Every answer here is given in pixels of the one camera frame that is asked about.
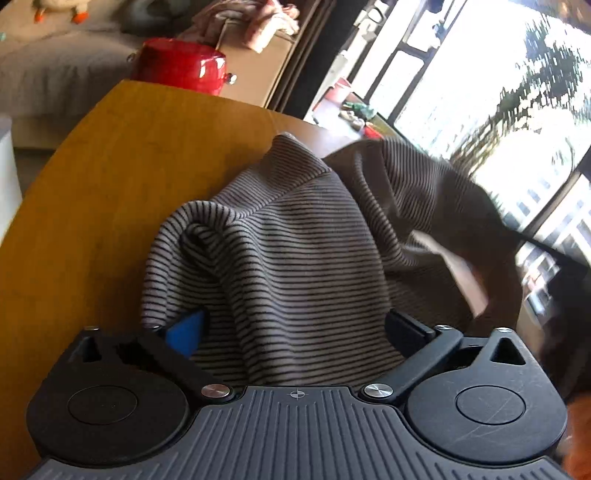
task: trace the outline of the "red cast iron pot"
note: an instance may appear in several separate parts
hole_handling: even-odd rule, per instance
[[[219,95],[236,76],[226,71],[226,56],[215,48],[173,38],[150,38],[135,56],[132,80],[161,83]]]

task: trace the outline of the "round wooden table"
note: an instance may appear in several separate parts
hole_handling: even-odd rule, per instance
[[[319,156],[351,140],[245,103],[122,82],[68,136],[0,247],[0,478],[39,457],[27,403],[84,325],[139,328],[144,263],[160,223],[209,199],[288,131]]]

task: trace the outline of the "silver bolt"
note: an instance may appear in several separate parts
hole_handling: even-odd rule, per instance
[[[201,389],[201,395],[206,398],[225,398],[230,394],[230,387],[221,383],[211,383]]]
[[[388,398],[394,393],[394,390],[392,390],[390,385],[383,383],[371,383],[363,389],[363,392],[368,397],[372,398]]]

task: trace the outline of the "white cabinet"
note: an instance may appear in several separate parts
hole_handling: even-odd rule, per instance
[[[22,202],[12,150],[11,120],[0,115],[0,242]]]

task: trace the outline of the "striped sweater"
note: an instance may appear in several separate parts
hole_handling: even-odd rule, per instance
[[[205,305],[210,330],[193,359],[233,385],[361,385],[402,361],[384,335],[390,308],[431,326],[473,323],[444,261],[413,230],[468,259],[485,286],[499,265],[515,272],[494,205],[446,163],[394,140],[321,160],[279,135],[212,200],[163,223],[142,321],[165,325]],[[489,297],[516,281],[489,282]],[[485,329],[515,324],[519,302],[503,309]]]

